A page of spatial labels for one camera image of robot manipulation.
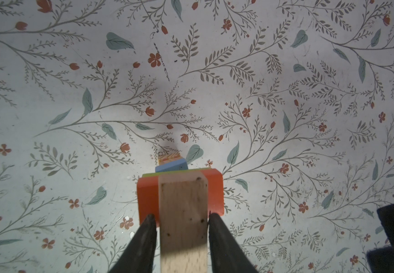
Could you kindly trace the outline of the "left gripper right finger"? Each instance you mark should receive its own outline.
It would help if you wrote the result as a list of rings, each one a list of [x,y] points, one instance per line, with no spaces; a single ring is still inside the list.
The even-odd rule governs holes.
[[[257,273],[220,215],[211,213],[208,222],[213,273]]]

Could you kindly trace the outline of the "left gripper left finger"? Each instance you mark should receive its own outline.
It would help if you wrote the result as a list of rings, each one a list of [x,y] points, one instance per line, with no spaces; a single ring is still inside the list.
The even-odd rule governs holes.
[[[152,273],[156,245],[156,219],[153,214],[149,214],[109,272]]]

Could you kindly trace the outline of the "red-orange wood block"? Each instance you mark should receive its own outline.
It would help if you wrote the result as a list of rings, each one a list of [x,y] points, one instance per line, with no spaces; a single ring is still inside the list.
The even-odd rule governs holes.
[[[224,179],[220,171],[211,168],[200,171],[208,179],[208,211],[224,215]],[[158,178],[140,177],[137,182],[137,202],[140,224],[143,223],[147,215],[153,214],[156,224],[159,226],[159,195],[158,195]]]

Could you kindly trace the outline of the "natural plain wood block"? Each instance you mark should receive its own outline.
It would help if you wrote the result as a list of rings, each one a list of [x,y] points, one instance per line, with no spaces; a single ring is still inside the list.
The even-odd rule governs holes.
[[[208,180],[200,171],[159,177],[163,273],[208,271]]]

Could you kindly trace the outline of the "lime green wood block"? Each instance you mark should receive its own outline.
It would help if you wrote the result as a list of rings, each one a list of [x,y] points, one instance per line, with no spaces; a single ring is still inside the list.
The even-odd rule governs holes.
[[[177,171],[155,172],[155,173],[143,174],[142,177],[156,177],[159,175],[167,175],[167,174],[185,174],[187,172],[205,171],[208,169],[210,169],[210,168],[197,168],[197,169],[187,169],[187,170],[177,170]]]

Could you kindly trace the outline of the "light blue wood block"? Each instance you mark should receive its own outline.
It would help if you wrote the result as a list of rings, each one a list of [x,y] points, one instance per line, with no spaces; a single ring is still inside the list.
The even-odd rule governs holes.
[[[155,172],[185,171],[188,170],[187,161],[184,158],[162,160],[155,168]]]

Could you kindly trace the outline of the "small letter wood cube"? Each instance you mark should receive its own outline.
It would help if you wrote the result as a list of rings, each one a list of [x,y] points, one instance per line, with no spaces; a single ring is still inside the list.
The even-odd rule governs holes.
[[[179,152],[172,152],[172,153],[164,153],[164,152],[160,152],[158,155],[158,165],[164,165],[167,164],[169,162],[173,162],[179,159],[182,159],[183,157],[181,156],[181,154]]]

